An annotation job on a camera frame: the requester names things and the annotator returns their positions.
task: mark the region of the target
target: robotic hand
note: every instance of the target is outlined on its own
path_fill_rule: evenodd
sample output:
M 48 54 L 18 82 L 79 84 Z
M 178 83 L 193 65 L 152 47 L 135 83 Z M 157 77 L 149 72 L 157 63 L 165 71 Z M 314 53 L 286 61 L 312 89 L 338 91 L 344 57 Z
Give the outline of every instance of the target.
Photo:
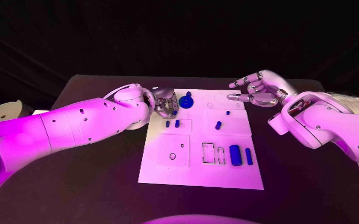
M 33 160 L 142 127 L 152 112 L 172 118 L 174 89 L 116 88 L 103 98 L 73 103 L 43 114 L 0 122 L 0 185 Z
M 249 94 L 229 94 L 227 99 L 262 107 L 275 106 L 279 102 L 282 110 L 268 119 L 276 133 L 289 132 L 311 149 L 331 141 L 350 159 L 359 162 L 359 115 L 350 108 L 324 92 L 298 94 L 283 78 L 269 70 L 236 80 L 229 88 L 246 83 Z

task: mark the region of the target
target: dark table surface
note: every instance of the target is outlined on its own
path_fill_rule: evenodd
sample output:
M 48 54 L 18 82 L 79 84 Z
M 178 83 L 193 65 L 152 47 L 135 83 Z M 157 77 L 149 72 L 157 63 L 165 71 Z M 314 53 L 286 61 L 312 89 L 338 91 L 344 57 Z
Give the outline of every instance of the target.
M 128 83 L 145 88 L 227 89 L 232 81 L 76 75 L 51 109 L 103 97 Z M 322 90 L 315 81 L 289 82 L 299 91 Z M 0 223 L 141 223 L 180 214 L 259 223 L 359 223 L 357 164 L 331 143 L 311 150 L 289 133 L 276 135 L 266 119 L 279 106 L 245 107 L 263 190 L 136 183 L 144 126 L 31 162 L 0 188 Z

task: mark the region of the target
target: black curtain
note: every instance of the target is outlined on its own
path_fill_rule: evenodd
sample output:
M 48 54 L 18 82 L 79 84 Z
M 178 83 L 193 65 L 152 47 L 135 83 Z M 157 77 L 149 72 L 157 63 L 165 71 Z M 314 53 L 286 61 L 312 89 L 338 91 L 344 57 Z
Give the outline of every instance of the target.
M 74 74 L 262 69 L 359 94 L 356 1 L 0 0 L 0 103 L 50 108 Z

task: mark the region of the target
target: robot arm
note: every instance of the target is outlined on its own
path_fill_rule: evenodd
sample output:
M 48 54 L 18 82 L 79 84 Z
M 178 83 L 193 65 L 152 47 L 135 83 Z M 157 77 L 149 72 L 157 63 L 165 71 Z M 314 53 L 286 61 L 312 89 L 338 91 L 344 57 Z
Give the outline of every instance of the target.
M 311 149 L 332 142 L 350 159 L 359 162 L 359 115 L 353 114 L 350 108 L 330 94 L 296 94 L 282 77 L 268 70 L 243 77 L 229 84 L 229 87 L 233 88 L 243 83 L 249 83 L 249 94 L 230 94 L 227 99 L 250 102 L 263 107 L 279 102 L 282 110 L 268 120 L 279 135 L 289 132 L 299 143 Z M 256 91 L 252 91 L 253 83 L 255 87 L 260 88 Z
M 139 128 L 148 123 L 154 111 L 161 117 L 171 118 L 174 110 L 172 89 L 149 92 L 138 84 L 129 84 L 103 98 L 0 122 L 0 184 L 33 160 L 97 142 L 123 129 Z

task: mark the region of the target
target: small blue piece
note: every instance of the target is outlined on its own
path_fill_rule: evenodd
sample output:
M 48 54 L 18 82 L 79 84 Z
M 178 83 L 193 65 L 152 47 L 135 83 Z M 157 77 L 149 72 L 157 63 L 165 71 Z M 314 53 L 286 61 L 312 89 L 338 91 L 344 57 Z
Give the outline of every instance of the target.
M 249 165 L 252 165 L 252 156 L 250 156 L 250 150 L 249 148 L 245 149 L 245 156 L 246 156 L 246 162 Z
M 190 97 L 190 92 L 185 93 L 185 96 L 181 96 L 178 98 L 178 105 L 184 109 L 193 106 L 193 98 Z
M 230 153 L 230 162 L 233 166 L 242 165 L 242 157 L 239 152 L 239 146 L 230 145 L 229 146 L 229 153 Z
M 216 123 L 216 125 L 214 125 L 216 130 L 220 129 L 220 125 L 221 125 L 221 122 L 219 121 L 219 122 Z

